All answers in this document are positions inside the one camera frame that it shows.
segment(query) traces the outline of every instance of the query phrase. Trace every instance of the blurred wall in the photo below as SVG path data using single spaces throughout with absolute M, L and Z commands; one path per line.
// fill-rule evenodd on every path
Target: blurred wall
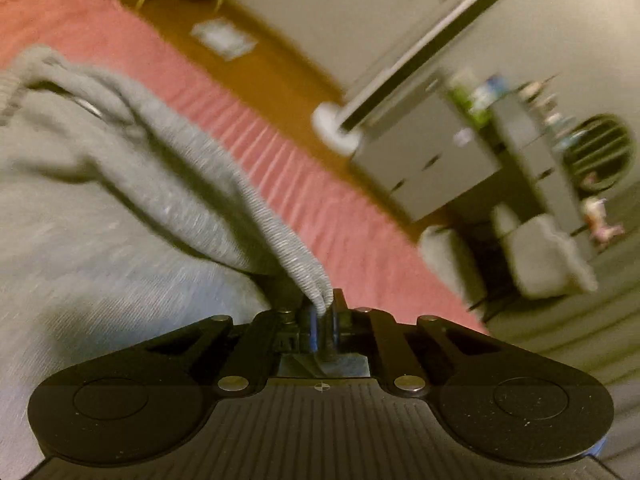
M 348 88 L 444 0 L 236 0 Z

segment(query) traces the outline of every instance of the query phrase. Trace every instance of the bottle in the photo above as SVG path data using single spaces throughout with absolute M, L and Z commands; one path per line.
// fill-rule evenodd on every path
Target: bottle
M 517 88 L 518 95 L 523 101 L 530 103 L 535 101 L 539 97 L 540 94 L 544 91 L 546 86 L 551 82 L 552 79 L 558 77 L 559 74 L 555 74 L 544 81 L 529 81 L 524 83 L 524 85 L 520 85 Z
M 480 88 L 478 80 L 470 70 L 456 72 L 447 80 L 449 95 L 476 128 L 482 128 L 491 120 L 491 112 L 478 107 L 478 94 Z
M 558 108 L 558 94 L 551 94 L 544 99 L 536 99 L 532 104 L 532 108 L 543 118 L 549 116 L 551 112 Z

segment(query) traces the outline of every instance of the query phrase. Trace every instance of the gray blanket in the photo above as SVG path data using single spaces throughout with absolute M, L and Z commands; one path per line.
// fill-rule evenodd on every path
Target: gray blanket
M 25 410 L 53 372 L 213 314 L 248 322 L 292 291 L 320 314 L 332 301 L 213 139 L 48 48 L 0 72 L 0 175 L 2 480 L 42 458 Z

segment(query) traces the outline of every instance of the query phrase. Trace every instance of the brown floor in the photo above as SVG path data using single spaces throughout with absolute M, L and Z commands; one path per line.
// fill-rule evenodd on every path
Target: brown floor
M 136 2 L 121 1 L 131 7 Z M 426 225 L 445 220 L 445 214 L 435 214 L 416 224 L 409 224 L 350 172 L 348 160 L 329 150 L 316 137 L 310 123 L 311 113 L 318 104 L 340 102 L 340 92 L 282 40 L 237 6 L 227 3 L 219 15 L 251 34 L 258 44 L 250 54 L 231 62 L 225 62 L 190 36 L 195 23 L 215 17 L 211 0 L 147 0 L 140 14 L 165 40 L 258 110 L 284 136 L 294 140 L 340 179 L 361 189 L 389 211 L 412 239 L 417 239 Z

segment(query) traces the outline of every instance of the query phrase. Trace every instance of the round vent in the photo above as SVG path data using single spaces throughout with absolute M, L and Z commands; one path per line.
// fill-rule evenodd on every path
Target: round vent
M 584 194 L 597 194 L 617 183 L 632 165 L 633 135 L 620 118 L 596 115 L 578 126 L 564 163 Z

